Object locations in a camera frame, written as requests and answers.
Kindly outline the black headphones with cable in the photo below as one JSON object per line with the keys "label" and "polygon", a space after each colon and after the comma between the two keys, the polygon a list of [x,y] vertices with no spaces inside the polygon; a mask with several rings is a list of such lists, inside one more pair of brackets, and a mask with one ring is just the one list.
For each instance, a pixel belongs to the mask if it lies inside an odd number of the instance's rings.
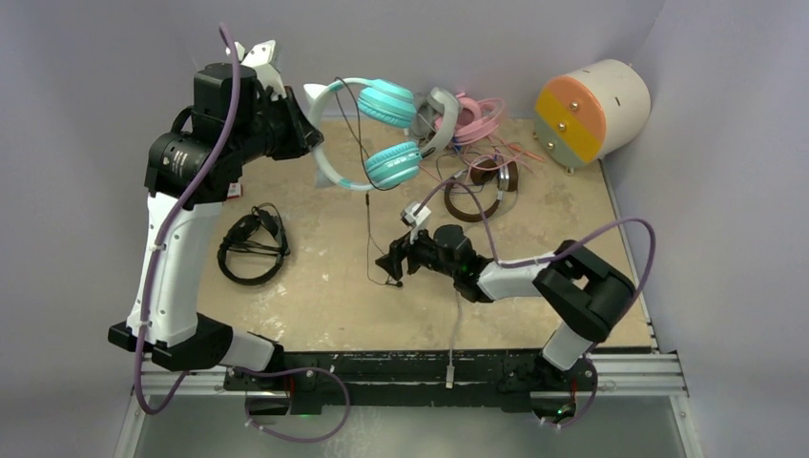
{"label": "black headphones with cable", "polygon": [[[267,245],[251,240],[259,229],[269,233],[276,244]],[[228,255],[231,253],[271,257],[274,264],[257,277],[239,277],[228,267]],[[227,231],[218,246],[217,262],[220,272],[235,284],[260,286],[276,277],[283,267],[285,258],[290,255],[290,243],[280,211],[273,203],[264,202],[253,206],[249,214],[241,217]]]}

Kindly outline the pink headphones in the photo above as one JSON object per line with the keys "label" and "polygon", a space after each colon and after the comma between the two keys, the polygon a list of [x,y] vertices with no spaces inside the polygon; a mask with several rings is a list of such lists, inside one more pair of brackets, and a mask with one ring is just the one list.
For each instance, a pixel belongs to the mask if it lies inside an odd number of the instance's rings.
{"label": "pink headphones", "polygon": [[502,98],[476,100],[465,93],[455,96],[460,112],[450,140],[453,147],[467,146],[494,134],[506,117],[507,105]]}

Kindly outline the teal white cat headphones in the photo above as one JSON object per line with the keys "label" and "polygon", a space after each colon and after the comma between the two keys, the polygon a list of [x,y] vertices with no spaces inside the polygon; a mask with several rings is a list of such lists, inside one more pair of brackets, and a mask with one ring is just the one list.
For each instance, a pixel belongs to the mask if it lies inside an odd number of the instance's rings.
{"label": "teal white cat headphones", "polygon": [[303,87],[307,119],[325,130],[312,156],[315,187],[298,198],[294,223],[313,237],[308,248],[352,261],[373,245],[365,198],[390,203],[414,193],[424,157],[408,129],[417,116],[412,92],[382,79],[337,78]]}

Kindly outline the brown headphones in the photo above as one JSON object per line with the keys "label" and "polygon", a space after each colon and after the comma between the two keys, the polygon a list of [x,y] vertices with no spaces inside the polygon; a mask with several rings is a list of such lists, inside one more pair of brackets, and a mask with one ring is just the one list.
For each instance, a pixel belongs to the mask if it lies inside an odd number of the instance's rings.
{"label": "brown headphones", "polygon": [[[444,204],[448,212],[456,219],[477,223],[483,218],[494,216],[504,201],[505,194],[516,193],[519,188],[520,172],[518,164],[514,161],[500,162],[493,158],[483,158],[472,163],[470,169],[459,171],[450,177],[451,184],[444,189]],[[461,210],[453,202],[456,195],[465,190],[460,186],[463,182],[473,195],[481,192],[490,192],[494,200],[489,205],[483,205],[484,214],[479,211],[469,213]]]}

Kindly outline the round drawer cabinet orange yellow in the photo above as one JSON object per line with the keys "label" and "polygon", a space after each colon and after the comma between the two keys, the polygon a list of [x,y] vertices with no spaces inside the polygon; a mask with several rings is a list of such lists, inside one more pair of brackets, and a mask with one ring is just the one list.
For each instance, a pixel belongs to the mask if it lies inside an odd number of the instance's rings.
{"label": "round drawer cabinet orange yellow", "polygon": [[574,171],[637,137],[651,108],[642,77],[624,62],[605,59],[548,80],[534,104],[533,136]]}

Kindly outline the grey white headphones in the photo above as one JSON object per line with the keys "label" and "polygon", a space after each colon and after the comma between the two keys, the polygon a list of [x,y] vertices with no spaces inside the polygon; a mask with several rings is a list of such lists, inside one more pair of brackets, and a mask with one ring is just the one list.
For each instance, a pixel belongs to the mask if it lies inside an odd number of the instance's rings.
{"label": "grey white headphones", "polygon": [[450,91],[434,87],[428,93],[415,94],[414,106],[416,116],[405,131],[426,158],[442,151],[455,136],[460,102]]}

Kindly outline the small red white box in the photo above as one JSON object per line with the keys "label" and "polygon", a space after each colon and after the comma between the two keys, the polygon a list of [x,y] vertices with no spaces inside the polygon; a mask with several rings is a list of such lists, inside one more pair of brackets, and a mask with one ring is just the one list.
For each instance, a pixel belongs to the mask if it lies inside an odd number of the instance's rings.
{"label": "small red white box", "polygon": [[241,198],[242,195],[243,195],[242,185],[239,182],[231,183],[226,198],[227,199]]}

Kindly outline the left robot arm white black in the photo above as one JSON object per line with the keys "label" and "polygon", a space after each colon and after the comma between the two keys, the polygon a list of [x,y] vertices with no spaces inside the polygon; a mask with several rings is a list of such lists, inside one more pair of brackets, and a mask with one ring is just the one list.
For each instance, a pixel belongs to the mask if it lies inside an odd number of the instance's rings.
{"label": "left robot arm white black", "polygon": [[150,353],[171,371],[240,366],[259,389],[279,386],[284,364],[273,357],[275,343],[199,313],[197,294],[209,241],[243,167],[263,156],[304,156],[322,140],[273,66],[215,63],[197,72],[193,104],[149,150],[140,285],[129,317],[109,328],[109,342]]}

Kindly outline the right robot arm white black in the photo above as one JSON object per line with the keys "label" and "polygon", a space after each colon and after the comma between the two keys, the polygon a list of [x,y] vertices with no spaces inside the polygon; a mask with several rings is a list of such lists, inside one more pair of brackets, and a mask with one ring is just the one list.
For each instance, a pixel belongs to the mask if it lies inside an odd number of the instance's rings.
{"label": "right robot arm white black", "polygon": [[627,276],[577,240],[544,256],[499,263],[478,254],[457,224],[394,239],[375,263],[394,281],[422,268],[443,274],[469,302],[544,299],[561,320],[535,364],[538,381],[549,388],[571,378],[574,364],[607,340],[638,296]]}

